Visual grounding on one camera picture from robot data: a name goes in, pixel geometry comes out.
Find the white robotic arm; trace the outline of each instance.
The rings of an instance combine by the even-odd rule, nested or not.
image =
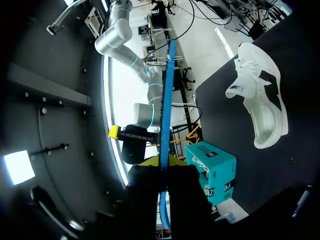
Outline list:
[[[132,3],[129,0],[117,0],[111,4],[109,10],[109,28],[95,41],[95,49],[133,69],[144,83],[148,83],[149,104],[134,104],[133,124],[145,128],[159,127],[163,92],[162,70],[160,67],[149,67],[131,49],[124,46],[132,38],[129,25]]]

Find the screw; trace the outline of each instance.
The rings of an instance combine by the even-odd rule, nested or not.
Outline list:
[[[47,109],[45,109],[44,107],[41,109],[41,112],[43,115],[45,115],[47,113]]]

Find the gray panel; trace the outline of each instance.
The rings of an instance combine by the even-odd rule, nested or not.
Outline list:
[[[96,176],[98,176],[99,183],[105,191],[110,193],[114,200],[121,199],[123,196],[123,187],[120,182],[120,172],[115,164],[115,157],[111,155],[111,144],[107,138],[108,126],[106,119],[106,107],[104,94],[104,82],[102,58],[96,49],[92,46],[90,55],[92,56],[92,63],[87,68],[87,74],[82,78],[90,84],[87,87],[88,94],[91,97],[91,107],[89,110],[89,117],[86,121],[86,148],[94,152],[94,159],[92,159],[93,168]]]
[[[84,105],[90,105],[91,102],[91,98],[89,96],[39,76],[15,63],[11,63],[9,65],[7,77],[15,83],[58,98]]]
[[[63,0],[55,0],[45,1],[34,10],[15,47],[13,61],[37,75],[79,91],[79,70],[87,41],[78,33],[78,27],[85,24],[76,17],[83,19],[86,12],[82,6],[73,9],[62,24],[65,27],[58,29],[55,36],[46,30],[66,7]]]
[[[106,211],[110,202],[103,198],[87,157],[88,152],[83,142],[83,129],[86,124],[84,121],[77,109],[47,108],[47,114],[40,117],[44,147],[52,148],[61,143],[68,143],[70,146],[68,150],[53,151],[51,156],[37,155],[32,161],[35,179],[18,187],[26,187],[25,192],[29,194],[31,187],[40,185],[49,192],[58,209],[73,218],[51,183],[44,165],[45,158],[54,184],[67,206],[78,219],[93,220],[95,211]],[[3,128],[6,154],[22,150],[41,150],[38,109],[32,103],[7,101]]]

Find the shoelace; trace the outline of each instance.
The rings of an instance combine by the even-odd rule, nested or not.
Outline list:
[[[206,172],[206,177],[208,177],[208,172],[210,169],[208,167],[206,167],[205,165],[203,165],[202,162],[200,162],[199,159],[197,159],[196,157],[193,157],[192,161],[196,162],[201,168],[203,168]]]

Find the metal bracket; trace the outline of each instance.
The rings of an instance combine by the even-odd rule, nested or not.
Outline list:
[[[192,84],[194,84],[196,81],[195,81],[195,80],[190,81],[190,80],[187,78],[188,70],[191,70],[191,67],[187,67],[187,68],[184,68],[184,69],[182,70],[182,82],[184,83],[184,86],[185,86],[185,88],[186,88],[188,91],[192,91],[191,88],[188,88],[188,84],[187,84],[187,83],[192,83]]]
[[[45,149],[43,149],[41,151],[31,152],[30,156],[32,157],[32,156],[39,155],[39,154],[44,154],[44,153],[46,153],[49,156],[51,156],[52,151],[55,151],[55,150],[58,150],[58,149],[67,150],[69,145],[70,144],[68,144],[68,143],[67,144],[61,143],[59,146],[55,146],[55,147],[52,147],[52,148],[47,148],[46,147]]]
[[[24,93],[22,100],[25,102],[30,102],[30,103],[41,105],[41,106],[51,106],[56,108],[65,107],[62,100],[47,99],[45,96],[39,96],[38,94],[30,94],[27,91]]]

